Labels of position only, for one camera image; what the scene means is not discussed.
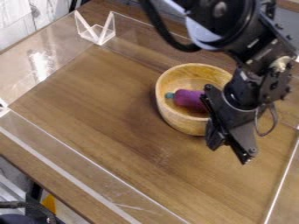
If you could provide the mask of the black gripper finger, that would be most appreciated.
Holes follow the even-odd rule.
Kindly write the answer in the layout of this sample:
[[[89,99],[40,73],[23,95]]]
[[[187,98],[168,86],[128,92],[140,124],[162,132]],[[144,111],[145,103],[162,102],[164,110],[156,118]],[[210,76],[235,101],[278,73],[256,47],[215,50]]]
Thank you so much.
[[[226,143],[222,127],[214,120],[208,120],[206,127],[206,143],[211,150],[216,150]]]

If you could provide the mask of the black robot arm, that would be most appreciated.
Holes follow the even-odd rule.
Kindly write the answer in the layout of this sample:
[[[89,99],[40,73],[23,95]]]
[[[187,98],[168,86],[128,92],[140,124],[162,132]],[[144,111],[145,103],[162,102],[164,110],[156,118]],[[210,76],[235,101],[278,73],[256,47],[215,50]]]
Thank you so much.
[[[191,50],[226,53],[238,68],[224,88],[204,86],[200,97],[210,112],[206,141],[211,149],[228,145],[239,161],[258,154],[258,118],[276,110],[291,91],[298,50],[275,22],[276,0],[171,0],[186,15]]]

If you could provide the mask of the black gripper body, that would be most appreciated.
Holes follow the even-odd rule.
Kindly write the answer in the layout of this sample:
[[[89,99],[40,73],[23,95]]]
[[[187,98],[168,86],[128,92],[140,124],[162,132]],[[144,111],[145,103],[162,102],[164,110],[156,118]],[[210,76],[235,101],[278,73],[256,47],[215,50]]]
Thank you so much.
[[[231,147],[239,162],[244,165],[258,154],[254,134],[255,111],[236,108],[227,100],[224,92],[211,84],[204,86],[200,101],[208,110],[210,119],[222,127],[226,135],[223,145]]]

